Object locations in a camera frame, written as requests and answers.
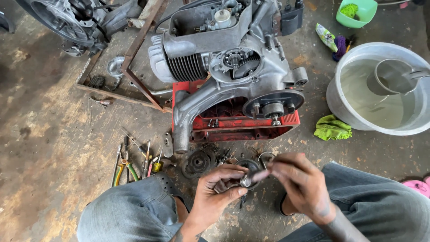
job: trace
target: black cable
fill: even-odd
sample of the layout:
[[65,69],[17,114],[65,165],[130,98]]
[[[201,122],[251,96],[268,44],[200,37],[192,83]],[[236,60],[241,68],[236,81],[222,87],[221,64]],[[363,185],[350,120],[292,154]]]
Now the black cable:
[[176,12],[178,12],[180,10],[190,9],[190,8],[194,8],[194,7],[197,7],[197,6],[211,4],[211,3],[217,3],[217,2],[220,2],[220,0],[197,0],[197,1],[191,2],[189,4],[183,5],[177,11],[175,11],[174,13],[172,13],[171,15],[169,15],[169,16],[161,19],[160,21],[158,21],[158,23],[154,26],[154,33],[156,33],[156,31],[157,31],[158,27],[160,26],[160,24],[162,24],[166,20],[170,19],[172,17],[172,15],[174,15]]

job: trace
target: pliers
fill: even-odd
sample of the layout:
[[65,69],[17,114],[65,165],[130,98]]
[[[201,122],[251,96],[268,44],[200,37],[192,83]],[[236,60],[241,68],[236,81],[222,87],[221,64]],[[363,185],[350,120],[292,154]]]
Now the pliers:
[[121,178],[121,174],[122,174],[122,172],[124,170],[124,167],[127,167],[130,170],[130,172],[132,173],[132,176],[135,179],[135,181],[139,180],[139,177],[137,176],[137,173],[134,170],[131,162],[128,162],[126,159],[123,158],[122,161],[121,161],[121,163],[118,166],[120,168],[117,171],[117,174],[115,176],[115,184],[114,184],[114,186],[118,186],[120,184],[120,178]]

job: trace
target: stained floor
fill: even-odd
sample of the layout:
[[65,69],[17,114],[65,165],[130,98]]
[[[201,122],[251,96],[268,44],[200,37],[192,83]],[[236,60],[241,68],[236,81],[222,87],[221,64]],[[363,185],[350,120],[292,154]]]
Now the stained floor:
[[[313,136],[316,121],[330,113],[326,88],[336,66],[314,31],[316,23],[335,35],[356,33],[358,44],[395,43],[430,61],[428,6],[380,7],[364,28],[348,29],[335,20],[339,3],[306,0],[302,29],[281,38],[290,67],[306,67],[310,78],[304,86],[306,103],[299,109],[301,125],[270,141],[219,146],[233,147],[236,156],[244,152],[247,158],[254,155],[250,147],[305,152],[319,167],[334,160],[394,180],[423,176],[430,168],[428,131],[395,137],[354,130],[347,140],[328,142]],[[117,146],[123,140],[120,127],[132,131],[140,142],[153,140],[152,152],[157,152],[160,135],[171,129],[171,116],[119,100],[107,109],[93,105],[88,93],[74,87],[86,59],[62,53],[60,38],[14,1],[2,1],[0,11],[17,25],[15,34],[0,31],[0,241],[77,241],[82,210],[109,187]],[[129,38],[135,31],[122,34]],[[120,33],[110,46],[118,55],[124,54],[121,39]],[[143,70],[149,85],[155,85],[148,66]],[[135,146],[130,160],[142,161]],[[195,180],[185,179],[174,168],[168,173],[189,198],[194,195]],[[203,237],[210,242],[271,242],[288,235],[308,219],[283,218],[275,212],[274,199],[282,192],[275,180],[265,180],[250,194],[245,209],[239,212],[239,204],[231,204]]]

